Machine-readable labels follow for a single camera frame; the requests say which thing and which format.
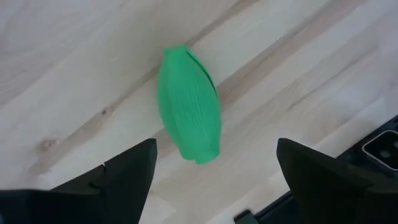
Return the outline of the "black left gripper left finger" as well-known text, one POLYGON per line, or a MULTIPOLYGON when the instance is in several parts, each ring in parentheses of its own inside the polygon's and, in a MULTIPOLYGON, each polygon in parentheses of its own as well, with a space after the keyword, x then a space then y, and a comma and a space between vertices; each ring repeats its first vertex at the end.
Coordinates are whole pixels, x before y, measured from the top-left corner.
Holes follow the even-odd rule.
POLYGON ((139 223, 156 160, 150 138, 51 190, 3 190, 1 223, 139 223))

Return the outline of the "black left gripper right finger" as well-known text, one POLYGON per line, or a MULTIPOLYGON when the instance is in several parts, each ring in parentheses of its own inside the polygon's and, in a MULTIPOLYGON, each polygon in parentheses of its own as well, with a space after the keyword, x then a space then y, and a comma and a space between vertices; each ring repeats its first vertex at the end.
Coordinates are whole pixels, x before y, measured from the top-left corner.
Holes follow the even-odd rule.
POLYGON ((397 182, 287 138, 277 160, 307 223, 397 223, 397 182))

